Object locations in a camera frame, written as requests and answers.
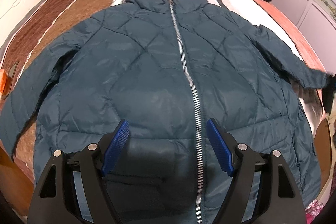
blue gripper pad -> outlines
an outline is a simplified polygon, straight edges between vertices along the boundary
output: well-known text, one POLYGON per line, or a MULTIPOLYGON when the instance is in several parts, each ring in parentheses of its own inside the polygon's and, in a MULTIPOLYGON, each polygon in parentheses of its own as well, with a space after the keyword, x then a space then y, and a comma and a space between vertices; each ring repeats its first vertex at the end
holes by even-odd
POLYGON ((103 165, 100 169, 104 177, 108 172, 112 171, 116 165, 121 150, 127 141, 129 135, 129 124, 125 120, 115 133, 110 145, 104 153, 103 165))
POLYGON ((212 122, 207 121, 207 135, 211 143, 212 149, 215 152, 217 160, 221 169, 226 172, 230 177, 233 175, 235 169, 232 164, 232 154, 221 137, 218 129, 212 122))

teal puffer jacket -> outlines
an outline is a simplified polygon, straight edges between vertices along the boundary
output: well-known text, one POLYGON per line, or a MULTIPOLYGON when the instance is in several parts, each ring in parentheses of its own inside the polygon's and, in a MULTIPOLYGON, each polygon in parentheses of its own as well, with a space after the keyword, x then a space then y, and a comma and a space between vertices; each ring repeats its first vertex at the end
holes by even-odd
MULTIPOLYGON (((38 111, 38 179, 52 152, 79 151, 130 123, 106 184, 125 223, 210 223, 231 182, 205 132, 215 118, 238 142, 280 150, 305 205, 320 167, 290 81, 326 87, 271 30, 207 0, 126 0, 56 38, 23 73, 0 116, 11 152, 38 111)), ((246 217, 258 190, 253 184, 246 217)), ((84 196, 80 198, 83 215, 84 196)))

zipper teeth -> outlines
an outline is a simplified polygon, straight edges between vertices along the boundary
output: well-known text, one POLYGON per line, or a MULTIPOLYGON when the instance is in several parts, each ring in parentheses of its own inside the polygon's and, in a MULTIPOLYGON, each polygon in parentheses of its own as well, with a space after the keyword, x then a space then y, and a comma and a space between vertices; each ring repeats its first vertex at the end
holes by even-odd
POLYGON ((196 219, 197 224, 202 224, 202 214, 201 214, 201 200, 202 200, 202 192, 203 192, 203 184, 204 184, 204 171, 203 171, 203 155, 202 155, 202 116, 201 116, 201 105, 200 105, 200 99, 198 96, 198 92, 196 89, 196 85, 191 78, 187 62, 185 58, 185 52, 183 48, 183 42, 181 39, 181 34, 179 31, 179 28, 177 26, 177 21, 175 18, 172 0, 169 0, 169 7, 170 7, 170 13, 171 17, 173 19, 173 24, 177 36, 177 43, 178 48, 180 51, 181 56, 181 62, 182 62, 182 69, 184 72, 184 75, 186 76, 188 83, 191 88, 191 92, 193 95, 193 101, 194 101, 194 110, 195 110, 195 123, 196 123, 196 158, 197 158, 197 196, 196 196, 196 219))

metal bolt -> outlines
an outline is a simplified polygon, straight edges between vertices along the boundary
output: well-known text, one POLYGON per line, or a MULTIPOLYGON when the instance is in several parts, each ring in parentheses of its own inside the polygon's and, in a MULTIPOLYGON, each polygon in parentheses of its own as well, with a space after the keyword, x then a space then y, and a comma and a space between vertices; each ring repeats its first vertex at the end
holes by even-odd
POLYGON ((61 150, 55 150, 55 151, 54 151, 54 156, 55 156, 55 157, 61 156, 61 154, 62 154, 62 151, 61 151, 61 150))
POLYGON ((273 155, 276 156, 276 157, 280 157, 281 156, 281 153, 279 150, 274 150, 273 151, 273 155))
POLYGON ((240 143, 240 144, 238 144, 238 148, 239 148, 240 150, 245 151, 245 150, 247 149, 247 145, 244 144, 244 143, 240 143))
POLYGON ((87 147, 89 150, 96 150, 97 149, 97 145, 95 143, 89 144, 89 146, 87 147))

striped bedspread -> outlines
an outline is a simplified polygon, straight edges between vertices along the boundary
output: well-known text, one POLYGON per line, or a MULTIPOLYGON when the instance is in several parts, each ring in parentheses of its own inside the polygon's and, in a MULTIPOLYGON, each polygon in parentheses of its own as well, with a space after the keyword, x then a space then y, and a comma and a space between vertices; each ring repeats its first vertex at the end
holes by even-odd
MULTIPOLYGON (((90 17, 95 12, 125 0, 43 0, 13 30, 6 41, 5 53, 1 65, 5 70, 18 61, 13 83, 33 62, 41 51, 63 32, 90 17)), ((277 34, 308 66, 324 70, 322 63, 298 29, 272 4, 262 0, 208 0, 209 3, 226 6, 254 25, 264 25, 277 34)), ((304 105, 306 113, 314 113, 311 127, 320 123, 322 108, 317 93, 308 94, 309 102, 304 105)), ((27 125, 20 137, 14 160, 33 181, 33 152, 35 142, 35 118, 27 125)))

